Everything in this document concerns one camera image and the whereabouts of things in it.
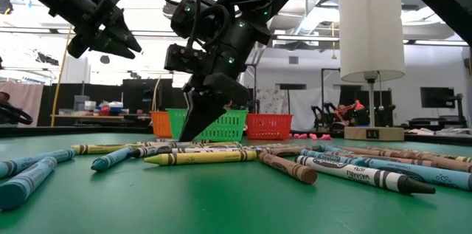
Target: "green basket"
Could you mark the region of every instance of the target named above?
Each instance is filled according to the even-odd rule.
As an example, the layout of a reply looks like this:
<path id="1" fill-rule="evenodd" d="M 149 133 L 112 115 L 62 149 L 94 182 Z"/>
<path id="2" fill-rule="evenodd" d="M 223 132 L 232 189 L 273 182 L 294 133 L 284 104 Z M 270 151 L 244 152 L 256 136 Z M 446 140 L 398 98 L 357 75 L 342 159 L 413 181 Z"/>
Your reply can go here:
<path id="1" fill-rule="evenodd" d="M 170 119 L 170 130 L 172 138 L 178 139 L 184 127 L 186 109 L 167 109 Z M 243 138 L 243 129 L 246 122 L 247 111 L 229 110 L 221 115 L 214 123 L 206 127 L 196 137 L 197 140 L 211 140 L 216 142 L 235 141 Z"/>

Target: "plastic basket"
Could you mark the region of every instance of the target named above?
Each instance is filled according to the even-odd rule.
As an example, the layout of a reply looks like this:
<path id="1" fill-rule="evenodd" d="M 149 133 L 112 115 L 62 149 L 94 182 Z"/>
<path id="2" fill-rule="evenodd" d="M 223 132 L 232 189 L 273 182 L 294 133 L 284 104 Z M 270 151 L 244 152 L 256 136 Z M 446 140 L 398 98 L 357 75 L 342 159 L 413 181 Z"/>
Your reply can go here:
<path id="1" fill-rule="evenodd" d="M 292 117 L 289 114 L 248 114 L 248 138 L 286 140 L 290 135 Z"/>
<path id="2" fill-rule="evenodd" d="M 182 132 L 182 128 L 184 127 L 187 110 L 167 109 L 167 111 L 169 112 L 172 138 L 178 139 Z M 196 139 L 216 142 L 239 142 L 243 138 L 243 128 L 247 114 L 247 111 L 229 110 L 210 126 L 206 127 L 206 129 L 202 131 Z"/>
<path id="3" fill-rule="evenodd" d="M 172 137 L 170 131 L 169 113 L 167 111 L 151 111 L 151 119 L 153 121 L 153 132 L 157 137 Z"/>

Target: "orange basket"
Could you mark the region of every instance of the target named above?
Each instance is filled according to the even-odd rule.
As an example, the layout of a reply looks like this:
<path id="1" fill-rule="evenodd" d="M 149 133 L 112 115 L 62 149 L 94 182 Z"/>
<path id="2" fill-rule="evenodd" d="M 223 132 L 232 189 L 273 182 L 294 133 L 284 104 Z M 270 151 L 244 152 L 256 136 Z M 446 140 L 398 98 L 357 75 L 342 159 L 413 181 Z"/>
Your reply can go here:
<path id="1" fill-rule="evenodd" d="M 253 140 L 286 140 L 292 117 L 289 114 L 248 114 L 247 136 Z"/>
<path id="2" fill-rule="evenodd" d="M 169 113 L 167 111 L 151 111 L 153 121 L 153 132 L 157 137 L 172 137 L 170 131 Z"/>

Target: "black monitor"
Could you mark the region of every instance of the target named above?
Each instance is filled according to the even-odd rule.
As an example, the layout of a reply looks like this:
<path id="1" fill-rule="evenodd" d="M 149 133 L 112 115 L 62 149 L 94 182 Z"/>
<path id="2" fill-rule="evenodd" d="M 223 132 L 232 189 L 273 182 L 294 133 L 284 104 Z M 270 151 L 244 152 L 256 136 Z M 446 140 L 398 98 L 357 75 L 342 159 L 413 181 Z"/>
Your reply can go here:
<path id="1" fill-rule="evenodd" d="M 455 109 L 456 102 L 452 87 L 421 87 L 421 106 L 423 108 Z"/>

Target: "blue crayon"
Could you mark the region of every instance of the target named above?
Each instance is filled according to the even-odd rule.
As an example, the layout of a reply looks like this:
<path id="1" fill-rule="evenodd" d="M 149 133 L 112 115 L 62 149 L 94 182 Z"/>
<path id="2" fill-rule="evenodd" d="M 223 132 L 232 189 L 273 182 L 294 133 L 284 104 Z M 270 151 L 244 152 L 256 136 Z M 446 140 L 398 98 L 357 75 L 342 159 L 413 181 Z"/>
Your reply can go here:
<path id="1" fill-rule="evenodd" d="M 14 176 L 25 169 L 29 168 L 31 165 L 35 164 L 44 157 L 51 156 L 56 158 L 58 162 L 63 162 L 75 157 L 75 150 L 65 149 L 58 150 L 48 153 L 42 153 L 36 156 L 24 157 L 22 159 L 13 159 L 0 162 L 0 179 L 7 176 Z"/>
<path id="2" fill-rule="evenodd" d="M 47 156 L 0 185 L 0 210 L 12 210 L 23 204 L 57 165 L 56 158 Z"/>
<path id="3" fill-rule="evenodd" d="M 112 165 L 115 165 L 118 162 L 128 158 L 128 154 L 132 152 L 132 150 L 133 148 L 129 146 L 109 153 L 106 156 L 101 156 L 92 162 L 91 169 L 94 171 L 106 171 Z"/>
<path id="4" fill-rule="evenodd" d="M 302 150 L 300 151 L 300 155 L 302 156 L 309 156 L 313 157 L 316 159 L 323 159 L 327 161 L 332 161 L 332 162 L 340 162 L 340 163 L 347 163 L 347 164 L 353 164 L 353 165 L 358 165 L 362 167 L 367 167 L 367 164 L 365 163 L 365 160 L 360 160 L 360 159 L 353 159 L 350 157 L 345 157 L 345 156 L 334 156 L 334 155 L 329 155 L 329 154 L 323 154 L 320 152 L 316 151 L 309 151 L 309 150 Z"/>
<path id="5" fill-rule="evenodd" d="M 340 148 L 337 148 L 336 146 L 331 146 L 331 145 L 319 145 L 319 149 L 321 152 L 332 151 L 332 152 L 339 152 L 339 153 L 345 153 L 345 154 L 354 154 L 354 152 L 352 151 L 340 149 Z"/>
<path id="6" fill-rule="evenodd" d="M 472 191 L 472 174 L 462 171 L 450 171 L 422 165 L 404 164 L 379 159 L 359 158 L 369 168 L 391 171 L 407 175 L 420 182 L 428 182 L 446 187 Z"/>

